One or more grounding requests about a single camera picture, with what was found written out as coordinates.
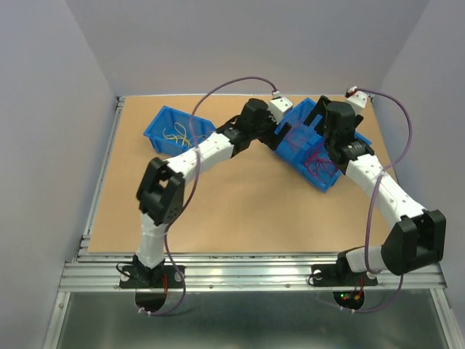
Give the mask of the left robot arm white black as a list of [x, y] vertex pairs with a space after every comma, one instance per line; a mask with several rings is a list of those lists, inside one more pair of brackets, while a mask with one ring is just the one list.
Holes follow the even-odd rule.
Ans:
[[141, 212], [141, 239], [133, 257], [137, 278], [145, 286], [161, 280], [167, 228], [185, 210], [185, 186], [197, 183], [200, 175], [247, 149], [258, 140], [276, 150], [291, 128], [283, 119], [293, 108], [287, 97], [269, 102], [251, 98], [239, 115], [217, 128], [196, 148], [167, 160], [152, 159], [137, 190]]

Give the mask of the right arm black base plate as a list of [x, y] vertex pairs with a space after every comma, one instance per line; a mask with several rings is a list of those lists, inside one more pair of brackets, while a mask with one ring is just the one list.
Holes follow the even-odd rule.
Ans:
[[319, 264], [311, 267], [307, 283], [315, 287], [356, 287], [376, 286], [377, 278], [371, 279], [365, 272], [354, 273], [339, 268], [336, 264]]

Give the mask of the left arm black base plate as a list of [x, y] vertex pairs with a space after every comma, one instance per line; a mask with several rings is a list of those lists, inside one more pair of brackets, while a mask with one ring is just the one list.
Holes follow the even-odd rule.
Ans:
[[154, 271], [139, 272], [132, 264], [118, 263], [116, 270], [120, 274], [121, 289], [181, 289], [181, 276], [185, 274], [185, 266], [179, 265], [179, 273], [173, 265], [155, 267]]

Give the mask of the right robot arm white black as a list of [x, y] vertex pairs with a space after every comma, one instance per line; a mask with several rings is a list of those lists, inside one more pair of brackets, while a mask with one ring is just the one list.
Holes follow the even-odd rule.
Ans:
[[330, 160], [370, 197], [370, 208], [378, 208], [391, 231], [381, 246], [350, 249], [339, 253], [328, 274], [350, 284], [361, 273], [388, 270], [396, 276], [435, 264], [443, 259], [446, 218], [439, 210], [429, 211], [411, 198], [389, 175], [367, 142], [355, 136], [362, 122], [368, 96], [357, 89], [344, 102], [322, 96], [305, 125], [319, 116], [315, 131], [324, 139]]

